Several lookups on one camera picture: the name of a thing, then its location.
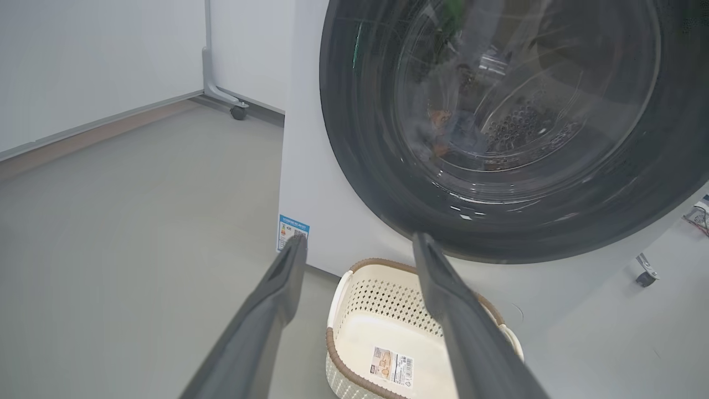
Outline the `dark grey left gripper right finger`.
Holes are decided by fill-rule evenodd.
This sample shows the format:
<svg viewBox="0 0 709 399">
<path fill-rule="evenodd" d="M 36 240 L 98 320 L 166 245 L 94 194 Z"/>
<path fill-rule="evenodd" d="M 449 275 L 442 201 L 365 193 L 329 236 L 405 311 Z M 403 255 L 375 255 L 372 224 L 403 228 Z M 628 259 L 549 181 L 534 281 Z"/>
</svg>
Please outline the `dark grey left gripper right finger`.
<svg viewBox="0 0 709 399">
<path fill-rule="evenodd" d="M 425 306 L 444 333 L 459 399 L 549 399 L 435 240 L 415 233 L 413 253 Z"/>
</svg>

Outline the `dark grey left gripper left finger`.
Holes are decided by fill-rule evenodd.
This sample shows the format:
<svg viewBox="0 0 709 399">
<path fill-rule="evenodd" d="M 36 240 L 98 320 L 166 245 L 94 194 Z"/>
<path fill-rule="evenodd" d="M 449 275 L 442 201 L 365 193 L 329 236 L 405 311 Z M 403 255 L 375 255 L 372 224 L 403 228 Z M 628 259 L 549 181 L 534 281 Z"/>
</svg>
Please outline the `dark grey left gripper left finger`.
<svg viewBox="0 0 709 399">
<path fill-rule="evenodd" d="M 288 239 L 179 399 L 268 399 L 281 334 L 298 309 L 307 243 Z"/>
</svg>

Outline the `blue cartoon print garment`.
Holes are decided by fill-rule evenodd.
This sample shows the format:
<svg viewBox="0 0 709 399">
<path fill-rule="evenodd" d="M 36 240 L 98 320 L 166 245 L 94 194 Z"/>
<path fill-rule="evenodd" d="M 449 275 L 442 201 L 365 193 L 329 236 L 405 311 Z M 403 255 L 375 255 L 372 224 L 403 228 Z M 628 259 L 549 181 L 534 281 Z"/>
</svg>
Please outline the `blue cartoon print garment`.
<svg viewBox="0 0 709 399">
<path fill-rule="evenodd" d="M 488 149 L 488 139 L 476 126 L 473 112 L 428 109 L 427 116 L 433 126 L 427 159 L 443 157 L 451 150 L 473 154 Z"/>
</svg>

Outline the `round washing machine door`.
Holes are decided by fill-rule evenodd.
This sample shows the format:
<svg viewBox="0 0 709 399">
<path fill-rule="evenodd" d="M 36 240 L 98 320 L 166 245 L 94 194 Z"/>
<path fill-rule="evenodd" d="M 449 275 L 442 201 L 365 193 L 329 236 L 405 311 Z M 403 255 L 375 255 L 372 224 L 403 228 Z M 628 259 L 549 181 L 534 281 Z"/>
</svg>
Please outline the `round washing machine door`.
<svg viewBox="0 0 709 399">
<path fill-rule="evenodd" d="M 403 36 L 423 0 L 330 0 L 320 91 L 342 172 L 393 230 L 428 233 L 466 260 L 557 260 L 645 229 L 709 182 L 709 0 L 652 1 L 656 85 L 610 156 L 585 169 L 549 165 L 450 185 L 414 156 L 397 117 Z"/>
</svg>

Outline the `white front-load washing machine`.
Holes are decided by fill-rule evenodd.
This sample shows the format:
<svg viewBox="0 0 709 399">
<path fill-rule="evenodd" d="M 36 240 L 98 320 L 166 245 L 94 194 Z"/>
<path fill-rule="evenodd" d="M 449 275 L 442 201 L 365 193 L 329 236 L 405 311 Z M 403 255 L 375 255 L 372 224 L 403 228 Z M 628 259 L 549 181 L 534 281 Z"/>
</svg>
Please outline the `white front-load washing machine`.
<svg viewBox="0 0 709 399">
<path fill-rule="evenodd" d="M 296 0 L 291 88 L 285 116 L 279 214 L 308 224 L 308 263 L 344 275 L 369 257 L 413 264 L 412 238 L 377 217 L 348 182 L 322 116 L 321 41 L 330 0 Z M 593 297 L 696 202 L 686 201 L 630 237 L 592 252 L 536 263 L 507 264 L 448 256 L 456 272 L 512 319 L 522 341 L 545 334 Z"/>
</svg>

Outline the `stainless steel washing machine drum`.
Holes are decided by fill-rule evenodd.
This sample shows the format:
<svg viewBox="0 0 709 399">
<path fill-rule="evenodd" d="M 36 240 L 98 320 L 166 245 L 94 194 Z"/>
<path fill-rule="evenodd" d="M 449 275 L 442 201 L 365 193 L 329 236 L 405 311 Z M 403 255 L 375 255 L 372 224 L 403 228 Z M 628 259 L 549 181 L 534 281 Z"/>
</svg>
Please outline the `stainless steel washing machine drum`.
<svg viewBox="0 0 709 399">
<path fill-rule="evenodd" d="M 652 0 L 423 0 L 403 39 L 401 134 L 450 185 L 610 156 L 645 111 L 660 53 Z M 428 109 L 473 112 L 487 150 L 427 159 Z"/>
</svg>

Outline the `basket product label sticker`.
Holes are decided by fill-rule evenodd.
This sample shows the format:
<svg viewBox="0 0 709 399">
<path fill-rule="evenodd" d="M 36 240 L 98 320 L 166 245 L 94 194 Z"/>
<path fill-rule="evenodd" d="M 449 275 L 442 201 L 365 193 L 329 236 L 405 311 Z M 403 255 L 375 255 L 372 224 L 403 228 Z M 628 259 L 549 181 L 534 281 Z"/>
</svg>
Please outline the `basket product label sticker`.
<svg viewBox="0 0 709 399">
<path fill-rule="evenodd" d="M 414 358 L 375 346 L 369 373 L 398 386 L 413 388 Z"/>
</svg>

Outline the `cream perforated basket brown rim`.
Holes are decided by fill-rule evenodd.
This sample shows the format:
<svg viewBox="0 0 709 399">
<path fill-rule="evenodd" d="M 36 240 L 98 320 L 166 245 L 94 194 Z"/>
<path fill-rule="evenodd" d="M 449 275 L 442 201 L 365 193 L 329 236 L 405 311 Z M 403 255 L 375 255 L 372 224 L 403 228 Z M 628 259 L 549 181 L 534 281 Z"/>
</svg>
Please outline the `cream perforated basket brown rim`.
<svg viewBox="0 0 709 399">
<path fill-rule="evenodd" d="M 413 388 L 369 373 L 375 346 L 414 358 Z M 330 304 L 326 349 L 327 382 L 339 399 L 459 399 L 443 330 L 412 266 L 380 258 L 355 263 Z"/>
</svg>

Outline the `blue energy label sticker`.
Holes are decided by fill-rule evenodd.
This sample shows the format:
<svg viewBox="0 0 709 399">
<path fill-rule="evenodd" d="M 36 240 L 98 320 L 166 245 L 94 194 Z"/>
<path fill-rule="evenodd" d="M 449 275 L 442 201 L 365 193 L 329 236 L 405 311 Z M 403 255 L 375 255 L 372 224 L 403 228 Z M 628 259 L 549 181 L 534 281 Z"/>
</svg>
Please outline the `blue energy label sticker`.
<svg viewBox="0 0 709 399">
<path fill-rule="evenodd" d="M 284 215 L 279 215 L 277 250 L 280 252 L 291 237 L 304 236 L 308 238 L 310 227 Z"/>
</svg>

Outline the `grey metal leg with caster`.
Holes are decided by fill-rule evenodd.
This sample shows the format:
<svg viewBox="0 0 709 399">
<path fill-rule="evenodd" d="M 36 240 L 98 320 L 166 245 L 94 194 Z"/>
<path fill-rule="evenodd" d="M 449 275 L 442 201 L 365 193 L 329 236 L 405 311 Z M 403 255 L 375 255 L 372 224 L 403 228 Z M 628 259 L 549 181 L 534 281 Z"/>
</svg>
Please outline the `grey metal leg with caster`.
<svg viewBox="0 0 709 399">
<path fill-rule="evenodd" d="M 653 269 L 653 266 L 651 266 L 648 258 L 643 253 L 636 256 L 636 260 L 644 270 L 635 280 L 639 286 L 646 288 L 659 280 L 658 273 Z"/>
<path fill-rule="evenodd" d="M 249 105 L 216 86 L 212 54 L 211 0 L 203 0 L 205 10 L 205 47 L 202 50 L 203 93 L 211 99 L 230 105 L 230 114 L 235 120 L 244 120 Z"/>
</svg>

